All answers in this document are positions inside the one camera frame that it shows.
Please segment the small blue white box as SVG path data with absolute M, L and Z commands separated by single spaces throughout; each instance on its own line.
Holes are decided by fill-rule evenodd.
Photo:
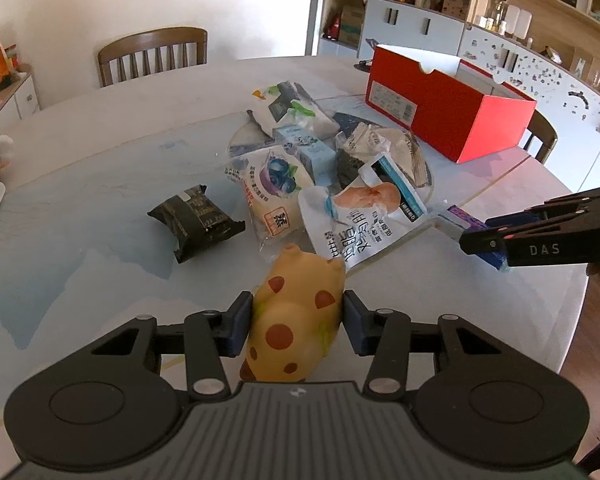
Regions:
M 488 228 L 483 221 L 468 214 L 467 211 L 457 205 L 434 208 L 430 214 L 430 220 L 434 227 L 457 243 L 460 242 L 460 237 L 465 232 L 483 231 Z M 477 254 L 476 257 L 493 266 L 498 272 L 508 271 L 504 252 L 483 252 Z

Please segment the black snack packet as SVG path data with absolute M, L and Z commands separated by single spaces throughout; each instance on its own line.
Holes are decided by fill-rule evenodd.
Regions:
M 245 232 L 246 222 L 237 221 L 210 200 L 207 187 L 196 184 L 155 206 L 147 215 L 166 226 L 176 238 L 174 257 L 178 263 L 193 258 L 217 244 Z

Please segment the yellow spotted squishy toy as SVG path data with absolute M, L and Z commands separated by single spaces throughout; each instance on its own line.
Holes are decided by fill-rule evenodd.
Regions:
M 303 382 L 338 335 L 346 267 L 285 246 L 253 297 L 239 376 L 245 382 Z

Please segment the blueberry bread packet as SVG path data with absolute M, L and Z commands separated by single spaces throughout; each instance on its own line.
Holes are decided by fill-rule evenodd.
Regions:
M 298 197 L 314 182 L 300 160 L 282 146 L 233 157 L 225 174 L 242 188 L 261 243 L 277 243 L 303 229 Z

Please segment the brown wooden chair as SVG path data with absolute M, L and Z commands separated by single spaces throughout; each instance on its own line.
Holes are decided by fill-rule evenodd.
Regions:
M 97 53 L 102 88 L 117 82 L 207 63 L 208 32 L 167 27 L 118 39 Z
M 554 127 L 543 114 L 535 110 L 528 127 L 524 130 L 519 146 L 528 152 L 533 145 L 540 144 L 534 158 L 541 164 L 545 164 L 554 148 L 556 148 L 557 142 L 558 135 Z

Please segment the red cardboard shoe box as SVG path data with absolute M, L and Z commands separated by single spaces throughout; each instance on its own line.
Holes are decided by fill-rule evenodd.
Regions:
M 535 100 L 483 92 L 460 76 L 463 66 L 455 55 L 380 44 L 365 101 L 457 164 L 514 148 Z

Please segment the beige crinkled snack bag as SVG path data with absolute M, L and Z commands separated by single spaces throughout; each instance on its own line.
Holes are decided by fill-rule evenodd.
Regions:
M 415 188 L 426 188 L 432 183 L 424 154 L 410 132 L 360 122 L 351 133 L 338 133 L 335 145 L 363 164 L 377 154 L 389 154 Z

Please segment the dark clear plastic packet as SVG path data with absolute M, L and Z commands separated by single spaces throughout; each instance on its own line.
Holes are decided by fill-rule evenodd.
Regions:
M 358 170 L 364 166 L 364 162 L 340 148 L 336 153 L 336 174 L 343 190 L 349 186 L 357 177 Z

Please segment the light blue carton box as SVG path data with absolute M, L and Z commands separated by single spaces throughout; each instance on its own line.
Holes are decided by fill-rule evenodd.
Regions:
M 336 183 L 336 151 L 309 130 L 296 125 L 278 127 L 273 130 L 273 138 L 302 163 L 316 185 Z

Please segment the black folding stand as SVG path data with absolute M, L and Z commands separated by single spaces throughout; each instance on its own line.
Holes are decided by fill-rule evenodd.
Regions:
M 373 66 L 372 61 L 361 60 L 361 61 L 358 61 L 354 67 L 357 70 L 360 70 L 361 72 L 369 73 L 372 66 Z

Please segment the cardboard box by cabinet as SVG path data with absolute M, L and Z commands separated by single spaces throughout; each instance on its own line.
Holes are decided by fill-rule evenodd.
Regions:
M 357 6 L 344 6 L 340 14 L 338 40 L 349 47 L 358 48 L 362 34 L 365 10 Z

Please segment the white side cabinet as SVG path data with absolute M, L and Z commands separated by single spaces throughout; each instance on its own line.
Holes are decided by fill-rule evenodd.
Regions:
M 0 91 L 0 134 L 40 109 L 32 68 L 25 65 L 22 72 L 12 73 L 12 84 Z

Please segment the white tissue pack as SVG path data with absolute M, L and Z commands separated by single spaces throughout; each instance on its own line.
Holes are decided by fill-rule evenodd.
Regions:
M 275 129 L 298 126 L 319 139 L 336 136 L 338 122 L 298 82 L 282 81 L 252 92 L 251 115 L 267 136 Z

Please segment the white wall cabinet unit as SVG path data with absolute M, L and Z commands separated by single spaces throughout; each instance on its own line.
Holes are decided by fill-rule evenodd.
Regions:
M 362 37 L 352 44 L 323 37 L 319 55 L 368 60 L 373 56 L 371 39 L 457 55 L 498 84 L 536 101 L 557 133 L 545 166 L 567 188 L 584 191 L 600 186 L 600 93 L 568 70 L 494 32 L 406 3 L 368 0 L 353 15 Z

